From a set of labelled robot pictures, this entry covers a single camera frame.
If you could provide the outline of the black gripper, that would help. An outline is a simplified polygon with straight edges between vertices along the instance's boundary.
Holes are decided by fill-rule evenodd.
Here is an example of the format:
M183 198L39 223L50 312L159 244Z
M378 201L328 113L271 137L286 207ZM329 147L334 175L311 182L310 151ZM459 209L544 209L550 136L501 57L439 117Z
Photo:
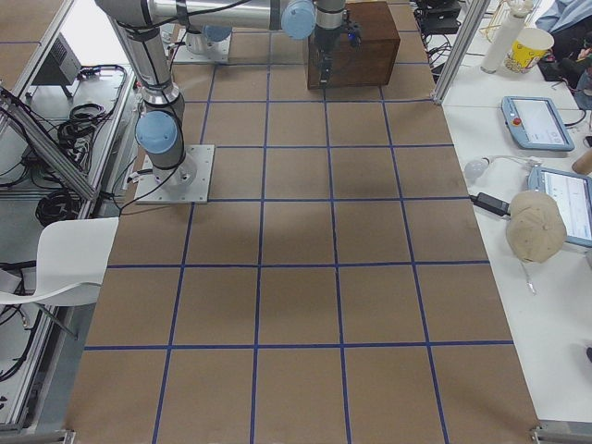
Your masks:
M319 85L327 87L333 66L331 53L339 46L342 35L351 47L362 42L361 28L351 19L350 11L317 11L314 28L314 46L320 55Z

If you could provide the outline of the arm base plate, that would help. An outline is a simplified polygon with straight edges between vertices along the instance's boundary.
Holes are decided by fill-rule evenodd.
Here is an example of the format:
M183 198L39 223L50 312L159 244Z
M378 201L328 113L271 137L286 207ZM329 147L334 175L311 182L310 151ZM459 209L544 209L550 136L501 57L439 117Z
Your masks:
M172 48L173 64L226 64L232 29L203 26L200 30L182 31Z
M139 204L206 204L214 157L213 144L186 145L184 162L172 172L153 169L146 154L142 168L151 172L139 176L134 198Z

